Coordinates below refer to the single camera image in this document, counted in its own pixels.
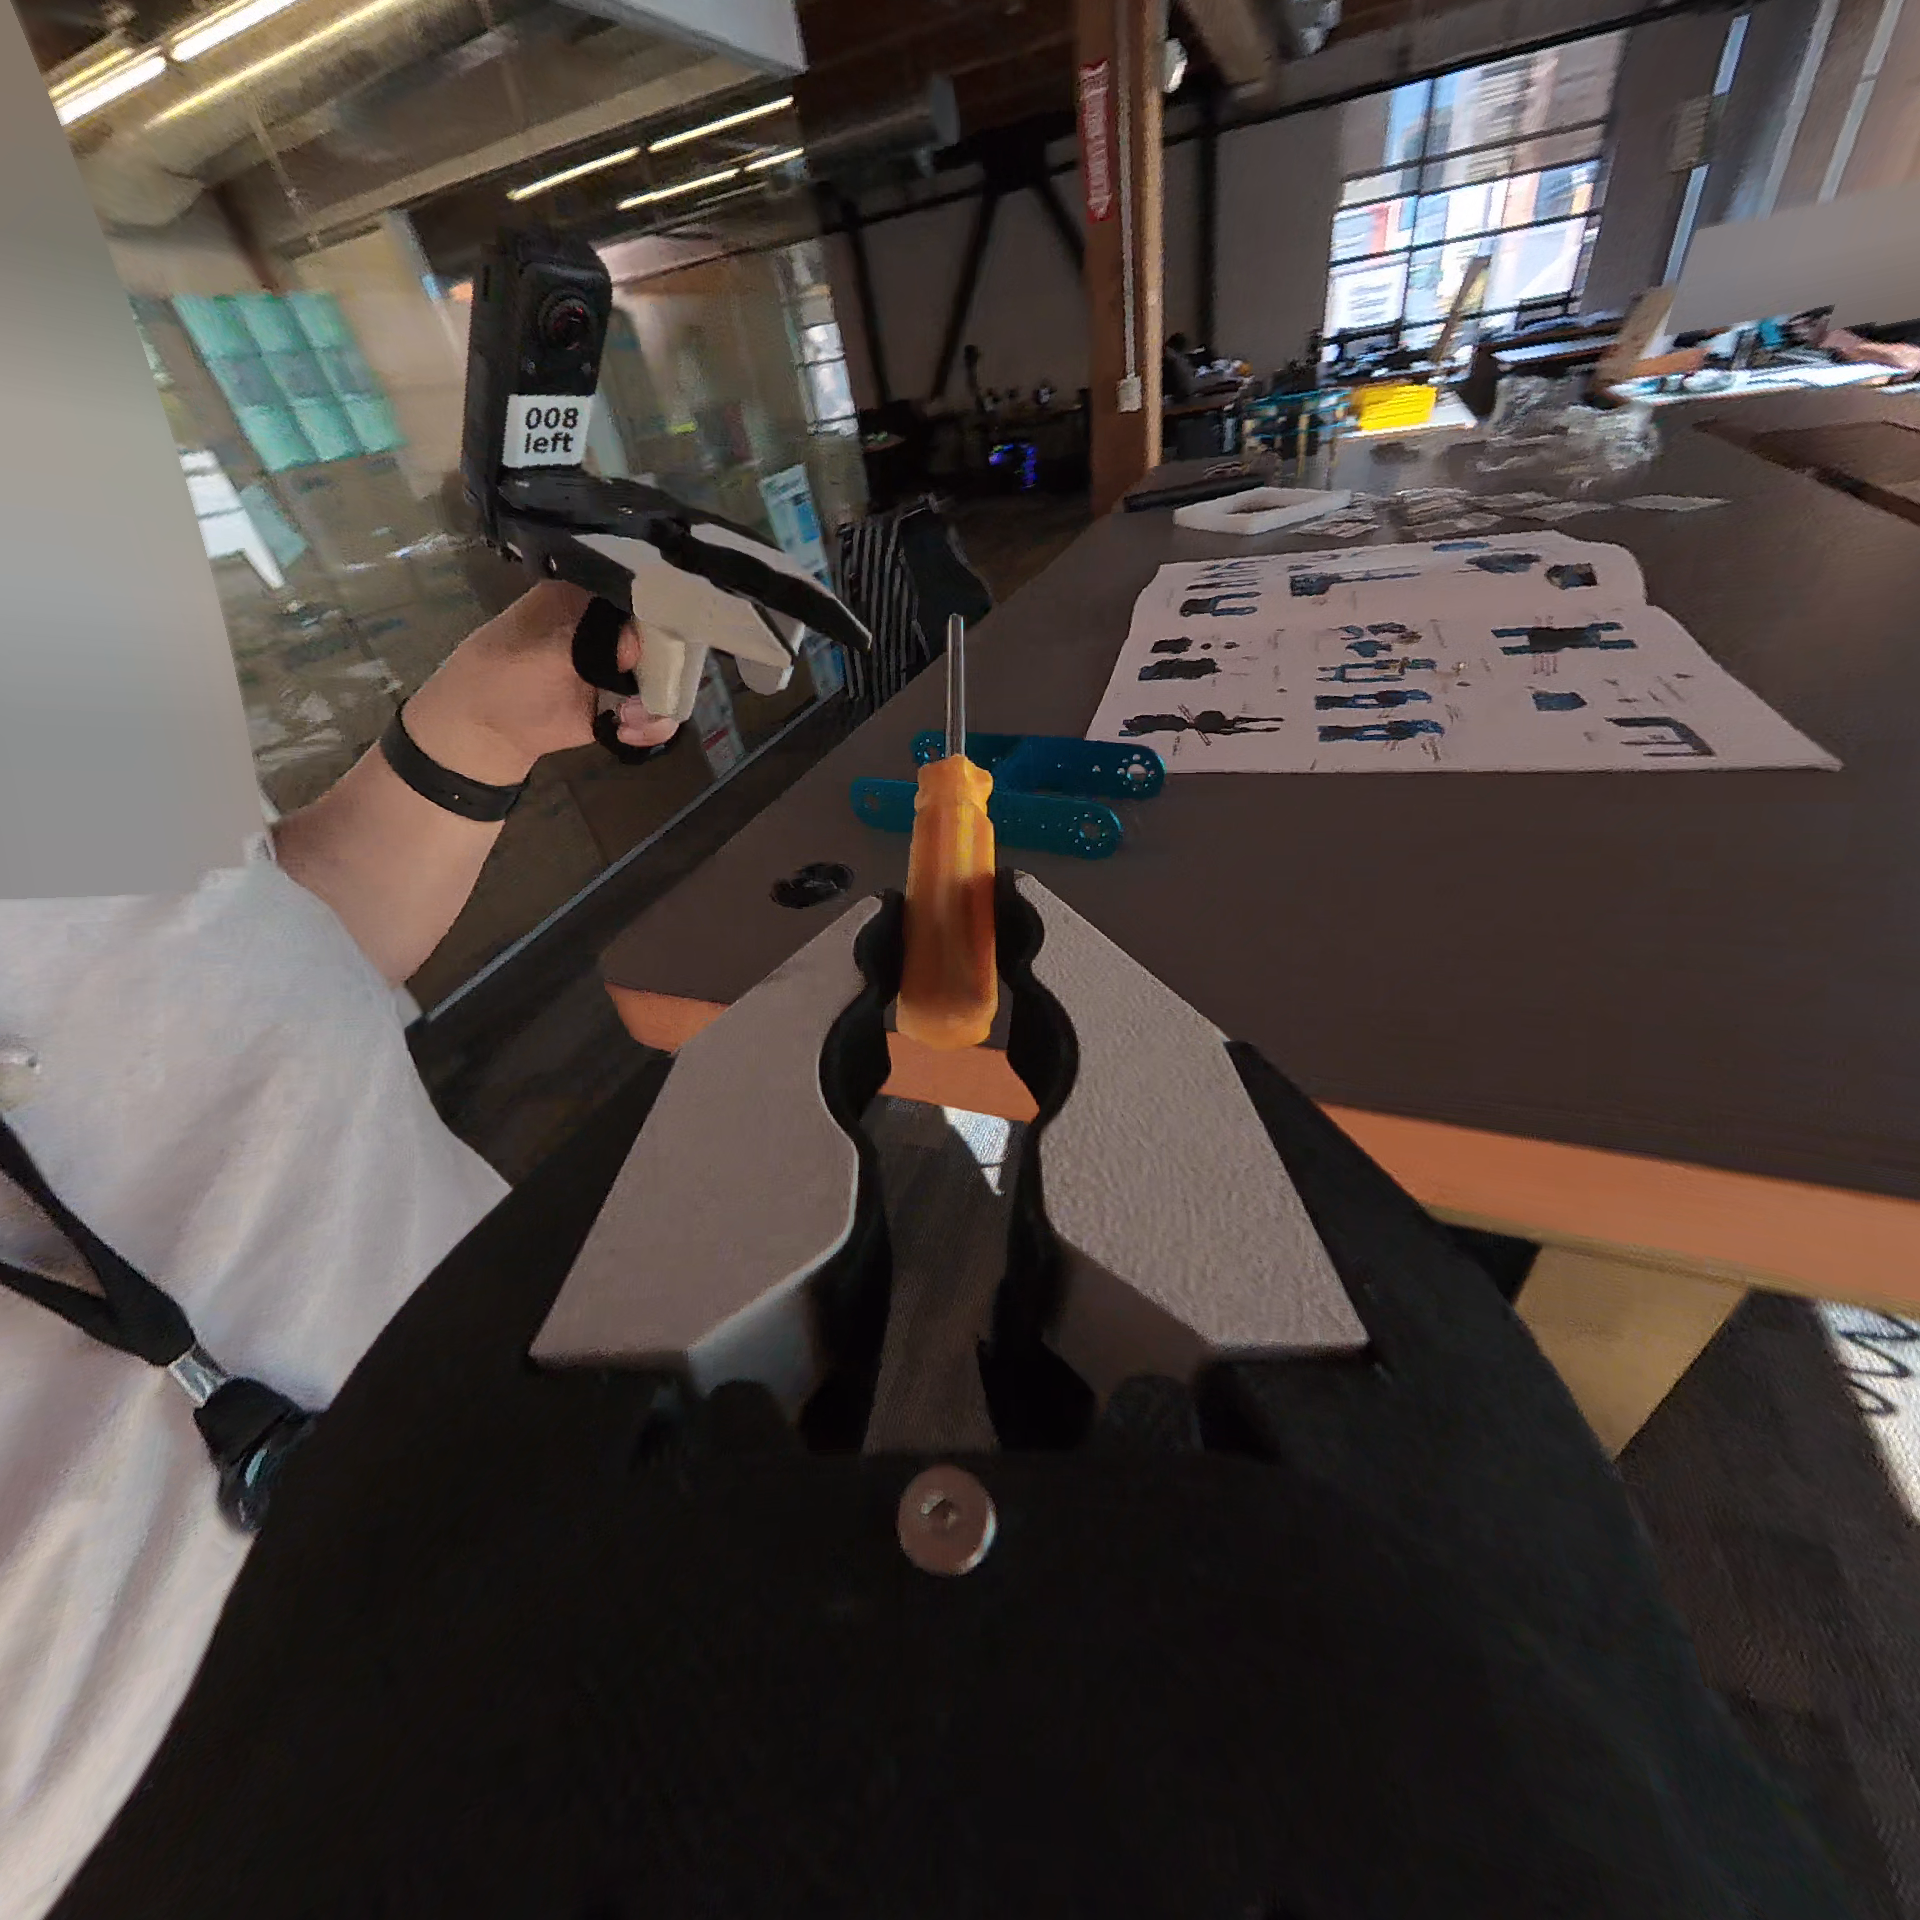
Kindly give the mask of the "orange-handled screwdriver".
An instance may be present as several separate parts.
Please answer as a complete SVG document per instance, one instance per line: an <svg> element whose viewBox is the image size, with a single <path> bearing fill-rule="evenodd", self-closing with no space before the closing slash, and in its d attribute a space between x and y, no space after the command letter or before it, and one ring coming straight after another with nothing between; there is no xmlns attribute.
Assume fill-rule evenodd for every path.
<svg viewBox="0 0 1920 1920"><path fill-rule="evenodd" d="M972 1050L998 1010L992 775L968 757L966 623L943 652L943 755L919 771L903 891L896 1033L928 1050Z"/></svg>

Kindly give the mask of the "clear plastic packaging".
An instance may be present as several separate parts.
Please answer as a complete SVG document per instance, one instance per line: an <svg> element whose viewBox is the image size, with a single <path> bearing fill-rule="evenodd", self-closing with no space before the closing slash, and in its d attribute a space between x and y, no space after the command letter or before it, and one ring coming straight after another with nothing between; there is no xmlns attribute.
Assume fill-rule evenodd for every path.
<svg viewBox="0 0 1920 1920"><path fill-rule="evenodd" d="M1598 482L1651 464L1660 450L1654 411L1639 401L1595 403L1584 376L1505 376L1484 423L1477 467Z"/></svg>

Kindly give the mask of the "person's white shirt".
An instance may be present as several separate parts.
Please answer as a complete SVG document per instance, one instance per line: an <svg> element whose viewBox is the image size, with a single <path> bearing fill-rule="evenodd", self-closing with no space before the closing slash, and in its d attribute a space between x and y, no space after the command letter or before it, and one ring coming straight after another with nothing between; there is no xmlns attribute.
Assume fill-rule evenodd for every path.
<svg viewBox="0 0 1920 1920"><path fill-rule="evenodd" d="M400 996L265 843L188 897L7 901L7 1122L214 1361L326 1407L507 1193ZM46 1916L164 1740L248 1556L176 1384L3 1305L3 1892Z"/></svg>

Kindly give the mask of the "printed assembly manual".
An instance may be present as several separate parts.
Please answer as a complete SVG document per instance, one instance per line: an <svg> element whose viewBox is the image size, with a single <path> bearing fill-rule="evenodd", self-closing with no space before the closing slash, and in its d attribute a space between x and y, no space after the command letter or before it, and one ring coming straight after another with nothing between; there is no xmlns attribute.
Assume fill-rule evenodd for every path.
<svg viewBox="0 0 1920 1920"><path fill-rule="evenodd" d="M1625 549L1553 532L1164 564L1088 738L1169 777L1839 768Z"/></svg>

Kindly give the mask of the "black wristband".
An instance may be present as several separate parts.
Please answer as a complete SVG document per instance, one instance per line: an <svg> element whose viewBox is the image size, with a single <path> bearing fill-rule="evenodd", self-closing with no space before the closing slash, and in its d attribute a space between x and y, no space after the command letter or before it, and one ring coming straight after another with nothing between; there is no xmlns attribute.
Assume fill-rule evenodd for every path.
<svg viewBox="0 0 1920 1920"><path fill-rule="evenodd" d="M446 767L419 746L408 729L408 705L397 705L381 729L374 753L388 773L424 804L467 826L505 826L521 803L531 775L517 783L487 783Z"/></svg>

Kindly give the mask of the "dark grey desk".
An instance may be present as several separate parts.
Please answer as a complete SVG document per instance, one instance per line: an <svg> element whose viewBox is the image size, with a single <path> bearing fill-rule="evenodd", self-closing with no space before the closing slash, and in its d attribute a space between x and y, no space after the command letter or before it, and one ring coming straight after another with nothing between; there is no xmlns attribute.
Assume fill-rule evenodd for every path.
<svg viewBox="0 0 1920 1920"><path fill-rule="evenodd" d="M1912 401L1717 403L1599 515L1836 773L1172 777L1043 877L1433 1215L1621 1449L1751 1292L1916 1324Z"/></svg>

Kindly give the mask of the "silver ventilation duct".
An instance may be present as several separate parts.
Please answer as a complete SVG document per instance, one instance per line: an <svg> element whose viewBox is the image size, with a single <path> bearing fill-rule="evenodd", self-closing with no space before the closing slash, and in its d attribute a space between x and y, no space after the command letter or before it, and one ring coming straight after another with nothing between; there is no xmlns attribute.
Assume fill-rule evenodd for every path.
<svg viewBox="0 0 1920 1920"><path fill-rule="evenodd" d="M335 75L326 93L268 99L244 90L209 125L184 136L131 129L77 151L79 178L108 225L160 229L179 223L214 185L271 169L294 156L323 168L407 160L424 151L437 97L511 48L503 32L444 45L412 44L405 59Z"/></svg>

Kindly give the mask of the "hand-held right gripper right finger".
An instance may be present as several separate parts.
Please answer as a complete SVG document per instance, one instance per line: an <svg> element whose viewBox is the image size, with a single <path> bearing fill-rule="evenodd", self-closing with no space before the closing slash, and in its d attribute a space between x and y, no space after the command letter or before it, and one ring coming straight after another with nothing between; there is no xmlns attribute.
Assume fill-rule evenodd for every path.
<svg viewBox="0 0 1920 1920"><path fill-rule="evenodd" d="M993 897L1036 1104L980 1384L1005 1449L1075 1449L1133 1381L1366 1353L1227 1036L1030 874Z"/></svg>

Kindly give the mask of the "wooden column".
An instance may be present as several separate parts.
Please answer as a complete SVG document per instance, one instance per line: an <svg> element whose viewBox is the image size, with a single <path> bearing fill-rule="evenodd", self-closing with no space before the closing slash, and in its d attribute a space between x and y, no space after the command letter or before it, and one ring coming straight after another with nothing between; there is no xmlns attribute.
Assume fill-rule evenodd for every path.
<svg viewBox="0 0 1920 1920"><path fill-rule="evenodd" d="M1091 509L1113 512L1161 464L1164 48L1161 2L1077 2L1077 66L1113 63L1120 205L1083 227Z"/></svg>

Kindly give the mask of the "person's left hand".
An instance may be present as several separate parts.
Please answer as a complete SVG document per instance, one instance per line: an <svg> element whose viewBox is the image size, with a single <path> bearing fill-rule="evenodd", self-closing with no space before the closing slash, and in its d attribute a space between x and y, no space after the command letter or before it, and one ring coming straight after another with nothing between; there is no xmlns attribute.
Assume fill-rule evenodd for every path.
<svg viewBox="0 0 1920 1920"><path fill-rule="evenodd" d="M484 787L521 785L552 755L596 746L609 713L621 747L649 753L677 731L635 696L603 705L573 666L572 640L593 594L540 584L470 634L405 705L400 722L438 768Z"/></svg>

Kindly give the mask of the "white board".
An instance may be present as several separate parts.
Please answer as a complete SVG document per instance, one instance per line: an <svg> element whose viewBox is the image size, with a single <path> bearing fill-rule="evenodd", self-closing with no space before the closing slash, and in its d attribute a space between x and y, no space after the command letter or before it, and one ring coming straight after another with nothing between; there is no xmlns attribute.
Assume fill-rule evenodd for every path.
<svg viewBox="0 0 1920 1920"><path fill-rule="evenodd" d="M1829 306L1837 324L1916 320L1917 181L1693 234L1669 335Z"/></svg>

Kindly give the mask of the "grid of teal sticky notes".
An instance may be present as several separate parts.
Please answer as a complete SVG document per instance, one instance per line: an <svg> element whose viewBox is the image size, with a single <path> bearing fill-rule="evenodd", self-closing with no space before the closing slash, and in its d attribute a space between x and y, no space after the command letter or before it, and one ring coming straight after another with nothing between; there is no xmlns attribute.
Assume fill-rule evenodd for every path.
<svg viewBox="0 0 1920 1920"><path fill-rule="evenodd" d="M265 474L385 457L405 447L334 296L179 296L171 308Z"/></svg>

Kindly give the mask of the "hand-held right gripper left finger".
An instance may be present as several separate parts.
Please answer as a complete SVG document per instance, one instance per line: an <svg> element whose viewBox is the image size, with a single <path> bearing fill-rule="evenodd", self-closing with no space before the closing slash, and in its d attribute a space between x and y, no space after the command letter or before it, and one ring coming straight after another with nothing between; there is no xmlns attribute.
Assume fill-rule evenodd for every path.
<svg viewBox="0 0 1920 1920"><path fill-rule="evenodd" d="M865 898L684 1043L531 1347L543 1370L763 1388L859 1449L894 1297L865 1117L905 906Z"/></svg>

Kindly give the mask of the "large gridded window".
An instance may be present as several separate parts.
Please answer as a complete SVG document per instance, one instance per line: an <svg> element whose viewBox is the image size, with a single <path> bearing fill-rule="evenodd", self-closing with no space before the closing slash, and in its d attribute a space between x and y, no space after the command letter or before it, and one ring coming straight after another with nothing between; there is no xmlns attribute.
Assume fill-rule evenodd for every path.
<svg viewBox="0 0 1920 1920"><path fill-rule="evenodd" d="M1437 341L1470 268L1472 319L1563 319L1599 231L1621 36L1412 81L1339 108L1323 337Z"/></svg>

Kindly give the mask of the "row of clear parts bags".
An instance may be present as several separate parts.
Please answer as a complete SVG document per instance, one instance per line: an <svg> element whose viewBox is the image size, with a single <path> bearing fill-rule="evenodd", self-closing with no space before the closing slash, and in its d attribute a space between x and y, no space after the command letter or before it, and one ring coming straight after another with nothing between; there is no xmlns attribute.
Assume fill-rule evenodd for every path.
<svg viewBox="0 0 1920 1920"><path fill-rule="evenodd" d="M1724 497L1701 493L1549 497L1532 489L1473 493L1462 488L1405 488L1387 493L1355 492L1344 507L1309 520L1307 532L1334 543L1383 536L1473 537L1508 523L1545 528L1619 512L1691 517L1727 505Z"/></svg>

